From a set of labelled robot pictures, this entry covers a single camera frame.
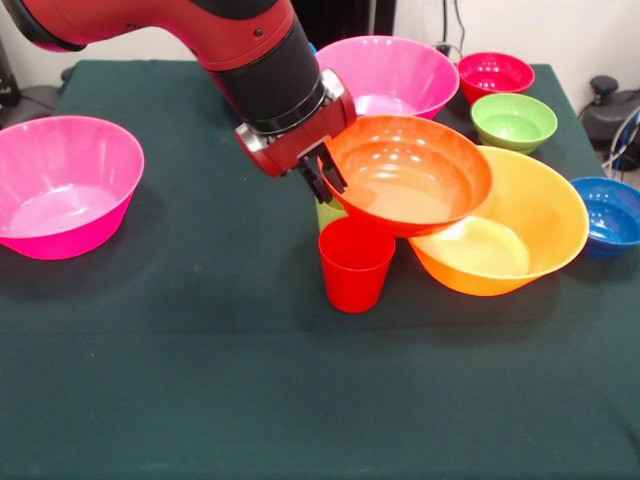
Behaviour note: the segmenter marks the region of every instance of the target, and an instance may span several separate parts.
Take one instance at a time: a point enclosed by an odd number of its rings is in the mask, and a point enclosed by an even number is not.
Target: bowl
[[[540,100],[517,93],[494,93],[471,107],[480,141],[528,154],[549,140],[558,128],[553,110]]]
[[[461,222],[409,243],[448,288],[502,295],[573,261],[587,241],[589,215],[571,183],[551,167],[511,150],[478,148],[493,170],[487,201]]]
[[[351,92],[358,115],[433,118],[458,91],[455,65],[435,48],[402,37],[368,35],[339,40],[316,54]]]
[[[120,226],[143,169],[136,138],[98,118],[0,130],[0,244],[40,260],[95,249]]]
[[[536,79],[528,63],[500,52],[477,52],[458,62],[462,91],[469,103],[490,93],[523,93]]]
[[[610,258],[640,245],[640,191],[605,177],[571,182],[589,211],[589,239],[583,255]]]
[[[433,120],[360,117],[327,147],[347,181],[325,182],[350,217],[396,237],[432,232],[469,215],[489,195],[491,169],[478,147]]]

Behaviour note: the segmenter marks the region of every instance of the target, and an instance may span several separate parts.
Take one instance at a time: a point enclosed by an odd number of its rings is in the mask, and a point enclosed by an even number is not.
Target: orange-yellow bowl
[[[405,115],[360,117],[327,141],[347,180],[328,185],[350,217],[396,237],[432,233],[466,217],[491,190],[491,169],[464,135]]]
[[[479,147],[493,171],[472,216],[409,243],[424,268],[458,292],[501,295],[570,263],[589,236],[584,202],[562,175],[531,157]]]

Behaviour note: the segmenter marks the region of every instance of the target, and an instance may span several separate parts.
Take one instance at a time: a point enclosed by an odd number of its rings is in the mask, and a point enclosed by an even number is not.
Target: plastic cup
[[[318,247],[329,302],[346,313],[373,308],[395,253],[395,238],[345,217],[327,225]]]
[[[329,203],[320,203],[316,199],[316,213],[318,215],[318,230],[320,232],[331,222],[347,216],[347,212],[344,211],[340,202],[335,198]]]

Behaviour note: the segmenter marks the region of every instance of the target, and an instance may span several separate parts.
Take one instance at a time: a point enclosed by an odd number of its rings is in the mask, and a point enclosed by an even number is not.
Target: red cup
[[[345,217],[325,227],[318,247],[329,302],[346,313],[373,308],[396,250],[395,238]]]

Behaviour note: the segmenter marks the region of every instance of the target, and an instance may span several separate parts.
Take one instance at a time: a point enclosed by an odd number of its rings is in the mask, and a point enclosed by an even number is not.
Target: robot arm
[[[290,0],[2,0],[22,33],[79,51],[144,27],[163,28],[196,56],[243,124],[236,136],[270,176],[297,168],[320,201],[346,182],[324,145],[356,119],[331,70],[320,72]]]

